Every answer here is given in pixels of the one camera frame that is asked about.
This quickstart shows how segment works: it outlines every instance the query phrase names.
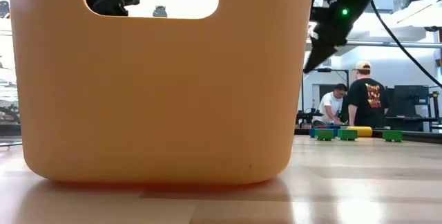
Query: person with dark hair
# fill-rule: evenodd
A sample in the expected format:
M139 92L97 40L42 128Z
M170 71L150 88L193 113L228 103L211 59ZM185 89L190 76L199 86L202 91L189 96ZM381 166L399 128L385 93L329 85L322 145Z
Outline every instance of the person with dark hair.
M348 93L349 125L383 128L389 104L384 86L370 77L369 62L356 64L356 81Z
M347 86L337 84L334 90L326 93L320 101L318 110L323 116L316 116L315 120L322 120L326 124L341 124L338 113L343 105L343 97L347 94Z

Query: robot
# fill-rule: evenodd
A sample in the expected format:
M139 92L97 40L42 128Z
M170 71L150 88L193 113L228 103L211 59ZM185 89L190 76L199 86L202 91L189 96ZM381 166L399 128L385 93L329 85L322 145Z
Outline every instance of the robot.
M329 7L312 7L310 21L316 26L310 36L312 50L304 68L311 72L337 52L336 47L347 43L353 23L362 15L371 0L325 0ZM127 16L125 6L137 5L140 0L86 0L91 9L101 15Z

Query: yellow block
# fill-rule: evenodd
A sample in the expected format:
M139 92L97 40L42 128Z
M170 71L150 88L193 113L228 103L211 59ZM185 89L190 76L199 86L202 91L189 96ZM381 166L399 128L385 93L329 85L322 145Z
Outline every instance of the yellow block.
M371 127L347 127L347 130L358 131L358 137L371 137L373 135Z

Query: black cable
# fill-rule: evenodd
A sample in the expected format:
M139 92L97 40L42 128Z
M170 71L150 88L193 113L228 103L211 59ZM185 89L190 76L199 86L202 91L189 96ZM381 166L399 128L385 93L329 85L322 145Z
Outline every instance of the black cable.
M382 20L381 16L379 15L378 9L376 8L376 6L374 5L374 2L371 1L370 5L373 8L374 14L376 14L376 16L378 17L380 23L382 24L382 26L384 27L384 29L388 32L388 34L390 35L390 37L392 37L392 39L396 42L396 44L398 45L398 47L408 56L408 58L410 58L412 60L412 62L414 64L416 64L416 66L422 71L422 73L424 73L425 75L427 75L427 77L432 80L437 86L442 88L442 84L436 80L436 78L432 77L430 75L430 73L428 71L426 71L422 65L419 64L419 62L410 54L408 53L408 51L404 48L404 46L401 44L401 42L398 40L398 38L393 34L393 32L390 30L390 28L388 28L387 24L385 24L385 22Z

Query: baseball cap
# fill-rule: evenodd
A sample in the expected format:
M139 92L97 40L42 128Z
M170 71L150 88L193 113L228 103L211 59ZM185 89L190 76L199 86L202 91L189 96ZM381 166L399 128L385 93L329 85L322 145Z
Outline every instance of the baseball cap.
M358 63L356 63L356 70L371 70L372 69L372 65L367 62L367 61L359 61Z

